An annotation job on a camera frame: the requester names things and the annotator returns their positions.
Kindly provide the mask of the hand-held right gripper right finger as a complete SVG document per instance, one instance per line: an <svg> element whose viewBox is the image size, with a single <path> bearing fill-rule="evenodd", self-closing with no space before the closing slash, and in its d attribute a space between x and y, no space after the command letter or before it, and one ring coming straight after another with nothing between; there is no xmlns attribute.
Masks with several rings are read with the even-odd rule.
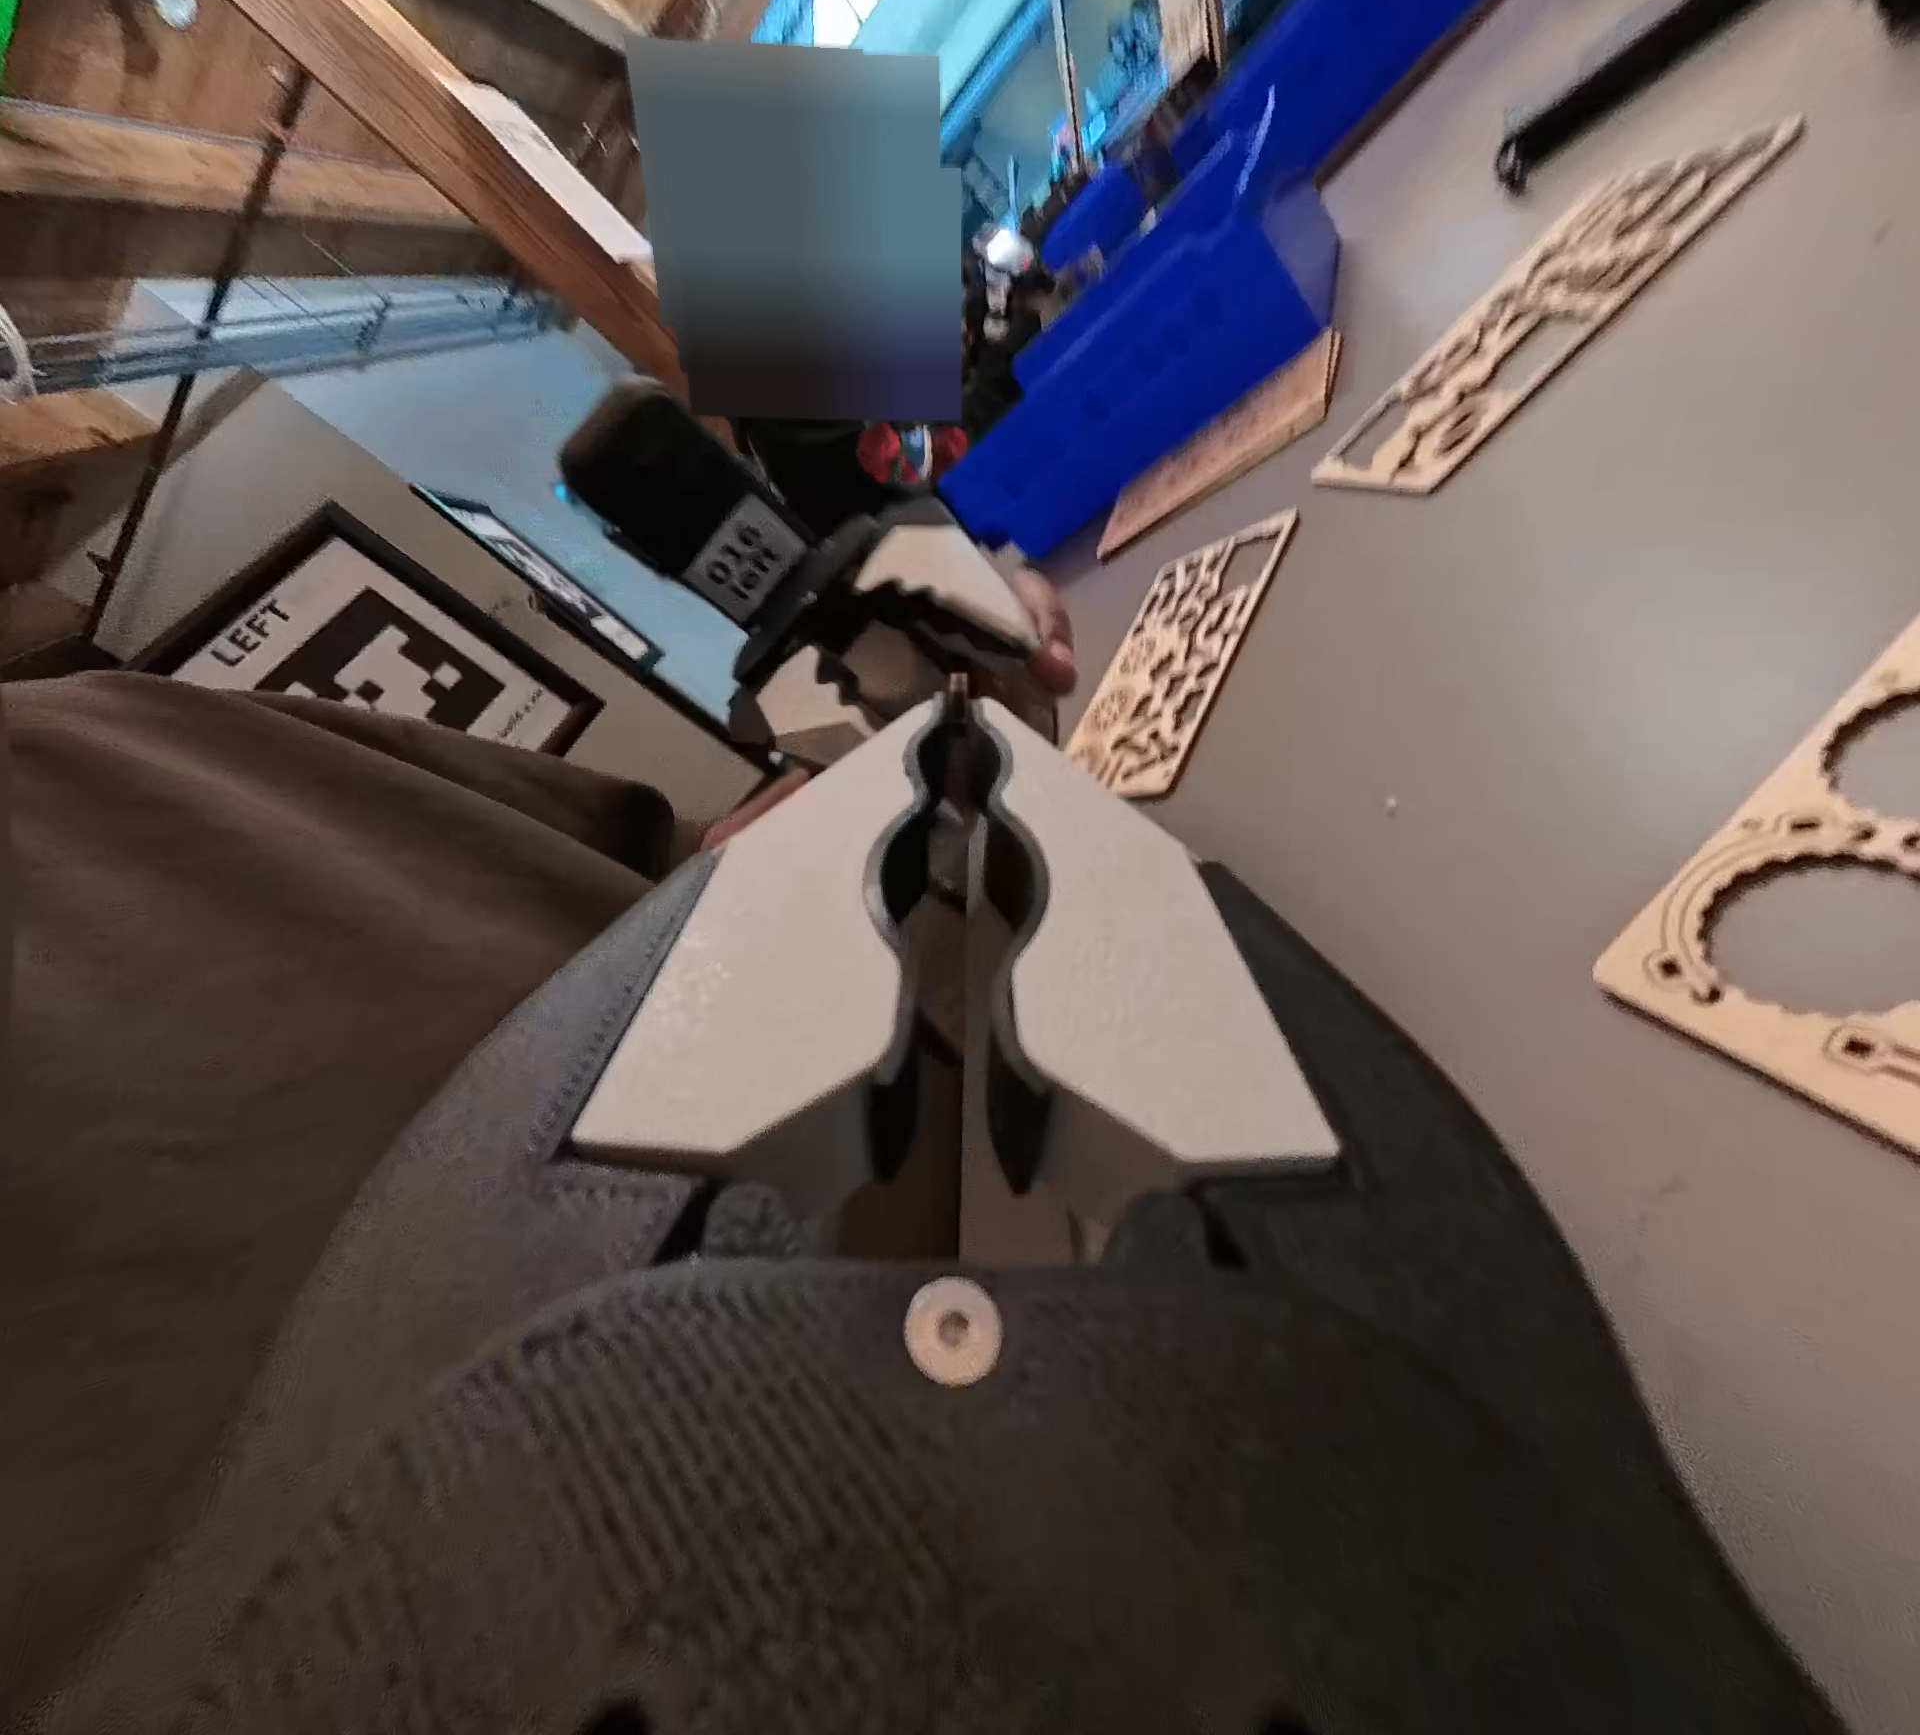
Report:
<svg viewBox="0 0 1920 1735"><path fill-rule="evenodd" d="M1012 1194L1318 1174L1338 1133L1186 845L974 709L989 1151Z"/></svg>

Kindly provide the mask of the wooden sheet with large cutouts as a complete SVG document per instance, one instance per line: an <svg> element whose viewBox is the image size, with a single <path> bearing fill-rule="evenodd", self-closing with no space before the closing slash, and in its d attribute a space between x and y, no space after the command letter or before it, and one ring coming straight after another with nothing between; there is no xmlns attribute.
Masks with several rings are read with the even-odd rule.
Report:
<svg viewBox="0 0 1920 1735"><path fill-rule="evenodd" d="M1311 483L1436 492L1805 132L1796 114L1605 177L1379 393L1313 465Z"/></svg>

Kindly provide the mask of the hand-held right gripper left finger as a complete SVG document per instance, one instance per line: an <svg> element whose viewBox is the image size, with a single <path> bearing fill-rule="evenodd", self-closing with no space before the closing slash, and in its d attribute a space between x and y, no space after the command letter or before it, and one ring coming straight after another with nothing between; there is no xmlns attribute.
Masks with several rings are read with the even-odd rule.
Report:
<svg viewBox="0 0 1920 1735"><path fill-rule="evenodd" d="M928 1052L908 922L946 751L937 694L697 862L578 1117L584 1162L766 1188L958 1185L962 1077Z"/></svg>

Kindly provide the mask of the wooden sheet with gear cutouts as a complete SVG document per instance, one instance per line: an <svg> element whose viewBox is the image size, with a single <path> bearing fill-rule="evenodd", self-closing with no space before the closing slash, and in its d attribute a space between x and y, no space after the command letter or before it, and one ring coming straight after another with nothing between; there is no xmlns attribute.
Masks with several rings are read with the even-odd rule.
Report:
<svg viewBox="0 0 1920 1735"><path fill-rule="evenodd" d="M1298 524L1288 508L1164 563L1069 732L1069 762L1123 800L1178 786Z"/></svg>

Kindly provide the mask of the framed black and white sign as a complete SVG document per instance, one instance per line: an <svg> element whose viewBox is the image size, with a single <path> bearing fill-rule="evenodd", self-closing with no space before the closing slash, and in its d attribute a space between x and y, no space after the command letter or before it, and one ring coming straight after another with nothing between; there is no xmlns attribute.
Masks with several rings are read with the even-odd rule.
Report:
<svg viewBox="0 0 1920 1735"><path fill-rule="evenodd" d="M335 501L129 667L270 691L560 755L605 698Z"/></svg>
<svg viewBox="0 0 1920 1735"><path fill-rule="evenodd" d="M505 565L528 589L541 614L566 628L578 640L607 662L620 666L638 678L652 676L663 649L616 614L607 601L593 594L580 578L555 562L541 546L530 542L514 526L494 513L476 499L448 497L433 488L410 485L410 492L444 522L458 528L466 540L482 546L494 562Z"/></svg>

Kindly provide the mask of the person's left hand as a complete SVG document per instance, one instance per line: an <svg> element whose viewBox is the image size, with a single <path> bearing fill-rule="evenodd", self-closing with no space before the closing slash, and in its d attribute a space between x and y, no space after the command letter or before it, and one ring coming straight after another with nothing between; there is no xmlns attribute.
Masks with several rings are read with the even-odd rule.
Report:
<svg viewBox="0 0 1920 1735"><path fill-rule="evenodd" d="M1024 563L1014 567L1010 587L1037 633L1023 667L1028 682L1048 698L1069 696L1076 685L1076 658L1066 601L1044 572Z"/></svg>

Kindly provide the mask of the stack of engraved wooden sheets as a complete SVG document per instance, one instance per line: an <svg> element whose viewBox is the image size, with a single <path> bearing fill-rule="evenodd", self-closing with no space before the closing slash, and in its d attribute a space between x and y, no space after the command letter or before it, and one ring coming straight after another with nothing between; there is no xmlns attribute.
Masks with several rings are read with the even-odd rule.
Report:
<svg viewBox="0 0 1920 1735"><path fill-rule="evenodd" d="M1329 415L1343 338L1329 327L1230 408L1146 465L1118 495L1096 542L1105 563L1159 524L1232 485L1316 429Z"/></svg>

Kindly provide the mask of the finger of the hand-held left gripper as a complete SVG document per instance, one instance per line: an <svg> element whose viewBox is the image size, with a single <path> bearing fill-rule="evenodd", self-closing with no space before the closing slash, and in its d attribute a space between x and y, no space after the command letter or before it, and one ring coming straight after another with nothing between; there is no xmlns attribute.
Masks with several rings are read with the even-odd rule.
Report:
<svg viewBox="0 0 1920 1735"><path fill-rule="evenodd" d="M854 610L922 655L1035 655L1040 632L1010 578L955 522L892 522L851 572Z"/></svg>
<svg viewBox="0 0 1920 1735"><path fill-rule="evenodd" d="M836 762L919 705L910 644L804 646L761 687L741 689L741 725L793 762Z"/></svg>

